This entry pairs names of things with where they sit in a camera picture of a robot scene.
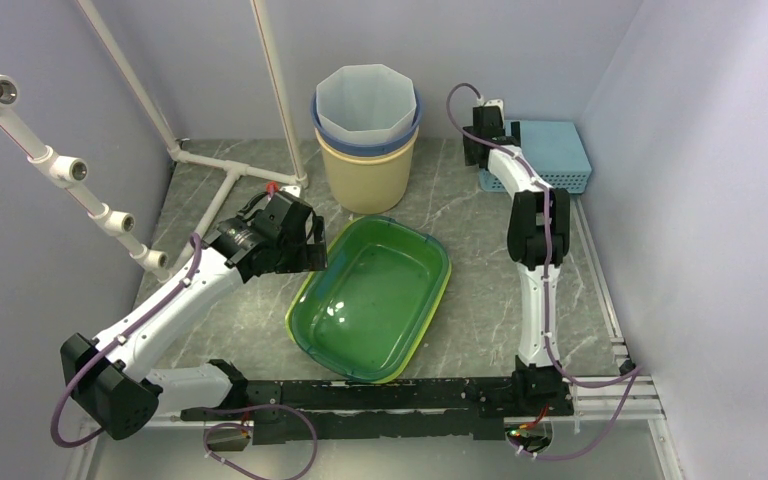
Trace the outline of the light blue perforated basket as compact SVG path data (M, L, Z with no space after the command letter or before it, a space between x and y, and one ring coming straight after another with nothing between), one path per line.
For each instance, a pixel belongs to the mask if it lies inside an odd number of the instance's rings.
M570 194L582 194L592 167L575 125L543 120L519 120L519 125L521 149L542 179Z

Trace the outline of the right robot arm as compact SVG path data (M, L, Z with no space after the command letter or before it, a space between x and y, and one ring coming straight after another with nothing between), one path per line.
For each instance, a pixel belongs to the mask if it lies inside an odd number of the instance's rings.
M495 176L511 198L506 245L522 298L512 404L524 415L570 415L569 384L554 364L558 281L570 248L570 194L552 187L527 162L519 127L506 129L499 100L472 109L463 143L466 163Z

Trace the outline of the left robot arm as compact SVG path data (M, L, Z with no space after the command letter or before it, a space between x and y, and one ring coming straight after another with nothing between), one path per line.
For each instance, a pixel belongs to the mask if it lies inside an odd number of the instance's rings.
M164 351L217 302L264 274L327 267L325 221L298 196L256 194L205 236L190 237L193 255L134 311L92 338L76 333L60 348L66 391L50 425L59 446L78 446L59 431L67 400L122 440L155 415L203 410L224 420L249 406L248 380L232 363L159 369Z

